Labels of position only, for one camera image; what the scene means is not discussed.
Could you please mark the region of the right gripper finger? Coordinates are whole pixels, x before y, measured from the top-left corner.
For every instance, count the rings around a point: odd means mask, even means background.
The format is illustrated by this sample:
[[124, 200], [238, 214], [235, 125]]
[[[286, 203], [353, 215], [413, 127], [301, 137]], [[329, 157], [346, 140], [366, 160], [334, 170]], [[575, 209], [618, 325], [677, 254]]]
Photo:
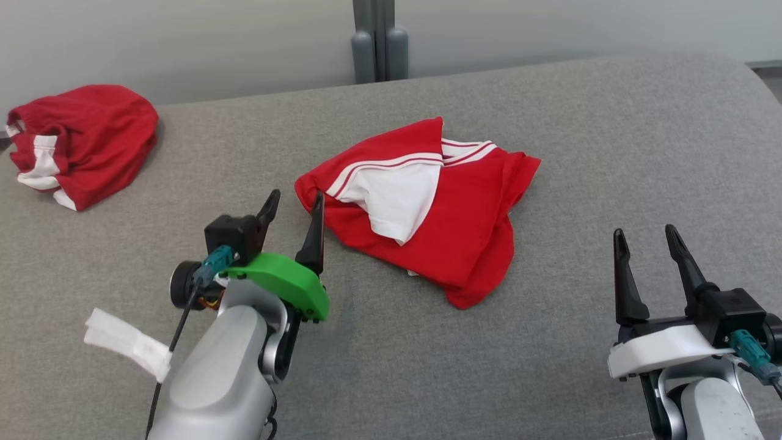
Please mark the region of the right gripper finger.
[[629, 246], [622, 229], [613, 234], [615, 322], [620, 326], [647, 322], [648, 307], [640, 298], [637, 285], [629, 266]]
[[676, 262], [679, 275], [681, 276], [682, 289], [684, 289], [687, 301], [685, 315], [687, 317], [696, 317], [700, 294], [706, 291], [718, 292], [720, 287], [704, 278], [698, 264], [696, 264], [695, 258], [688, 250], [675, 225], [667, 224], [665, 226], [665, 236], [667, 236], [668, 251], [673, 261]]

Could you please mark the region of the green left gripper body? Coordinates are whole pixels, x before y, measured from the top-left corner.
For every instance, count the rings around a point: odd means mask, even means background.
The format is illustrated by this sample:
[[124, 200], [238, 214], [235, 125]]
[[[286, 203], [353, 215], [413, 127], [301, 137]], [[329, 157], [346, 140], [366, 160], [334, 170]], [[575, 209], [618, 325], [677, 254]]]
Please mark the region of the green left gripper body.
[[323, 259], [301, 263], [284, 254], [264, 252], [248, 265], [227, 268], [230, 279], [248, 279], [273, 293], [308, 320], [324, 322], [331, 302], [321, 283]]

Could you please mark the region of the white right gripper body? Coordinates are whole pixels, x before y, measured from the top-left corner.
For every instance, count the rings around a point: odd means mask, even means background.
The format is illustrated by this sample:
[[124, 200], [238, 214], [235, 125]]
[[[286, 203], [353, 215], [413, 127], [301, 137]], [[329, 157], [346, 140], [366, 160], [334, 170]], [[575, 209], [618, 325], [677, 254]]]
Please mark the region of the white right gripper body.
[[613, 379], [653, 372], [668, 379], [708, 378], [717, 376], [734, 354], [730, 347], [714, 348], [693, 324], [645, 336], [637, 336], [631, 326], [620, 326], [608, 354], [608, 374]]

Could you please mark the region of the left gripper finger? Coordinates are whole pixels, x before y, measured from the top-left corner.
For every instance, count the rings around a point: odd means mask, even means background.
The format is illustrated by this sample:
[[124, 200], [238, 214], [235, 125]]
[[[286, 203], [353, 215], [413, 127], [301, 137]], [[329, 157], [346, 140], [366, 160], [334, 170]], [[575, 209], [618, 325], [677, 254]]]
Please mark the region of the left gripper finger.
[[281, 190], [273, 189], [266, 198], [260, 211], [258, 211], [256, 228], [256, 245], [264, 245], [269, 226], [276, 219], [277, 208], [281, 200]]
[[324, 208], [324, 193], [318, 191], [310, 210], [307, 236], [296, 254], [296, 262], [315, 275], [321, 275], [324, 268]]

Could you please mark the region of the red white basketball jersey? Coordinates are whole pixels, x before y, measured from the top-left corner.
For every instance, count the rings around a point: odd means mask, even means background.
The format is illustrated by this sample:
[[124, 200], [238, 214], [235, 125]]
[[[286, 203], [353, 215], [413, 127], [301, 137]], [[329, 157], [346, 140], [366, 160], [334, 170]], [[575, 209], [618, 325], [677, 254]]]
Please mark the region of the red white basketball jersey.
[[492, 141], [461, 142], [428, 118], [358, 142], [297, 178], [311, 211], [346, 247], [444, 290], [458, 309], [481, 303], [514, 257], [510, 211], [540, 165]]

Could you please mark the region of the red shorts white stripes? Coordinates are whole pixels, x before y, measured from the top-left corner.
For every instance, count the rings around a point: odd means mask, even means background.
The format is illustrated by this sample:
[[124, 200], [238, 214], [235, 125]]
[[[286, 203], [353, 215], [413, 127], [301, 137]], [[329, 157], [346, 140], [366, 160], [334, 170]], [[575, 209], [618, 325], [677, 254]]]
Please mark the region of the red shorts white stripes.
[[89, 84], [11, 109], [5, 130], [18, 183], [72, 211], [125, 189], [156, 145], [159, 116], [119, 84]]

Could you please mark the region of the grey fabric sofa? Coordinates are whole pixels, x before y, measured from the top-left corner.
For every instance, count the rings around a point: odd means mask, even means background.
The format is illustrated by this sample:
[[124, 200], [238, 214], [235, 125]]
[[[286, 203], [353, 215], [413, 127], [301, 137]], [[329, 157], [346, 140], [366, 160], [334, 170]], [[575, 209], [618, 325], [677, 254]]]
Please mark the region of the grey fabric sofa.
[[89, 211], [16, 182], [0, 153], [0, 440], [143, 440], [155, 381], [83, 342], [95, 307], [170, 342], [169, 277], [203, 228], [282, 190], [265, 249], [293, 256], [293, 185], [357, 142], [424, 118], [541, 159], [511, 210], [516, 256], [485, 301], [325, 239], [329, 320], [305, 324], [276, 440], [650, 440], [637, 379], [609, 377], [612, 234], [654, 317], [686, 303], [664, 227], [702, 272], [782, 315], [782, 105], [743, 62], [582, 59], [158, 109], [135, 182]]

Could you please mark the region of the white tape tag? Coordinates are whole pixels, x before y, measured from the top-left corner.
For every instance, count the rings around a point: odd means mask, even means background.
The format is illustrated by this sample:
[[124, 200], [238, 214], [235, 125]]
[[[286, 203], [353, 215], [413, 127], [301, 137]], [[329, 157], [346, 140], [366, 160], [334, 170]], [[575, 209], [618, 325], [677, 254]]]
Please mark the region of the white tape tag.
[[95, 307], [86, 321], [84, 343], [131, 359], [162, 384], [170, 372], [172, 353], [165, 343]]

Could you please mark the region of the grey vertical post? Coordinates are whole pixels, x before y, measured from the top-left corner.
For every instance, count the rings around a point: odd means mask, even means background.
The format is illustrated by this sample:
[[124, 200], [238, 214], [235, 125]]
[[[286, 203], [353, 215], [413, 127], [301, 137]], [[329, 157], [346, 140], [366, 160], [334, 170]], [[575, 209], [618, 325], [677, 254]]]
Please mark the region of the grey vertical post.
[[409, 77], [407, 31], [396, 25], [395, 0], [352, 0], [350, 37], [355, 83], [385, 83]]

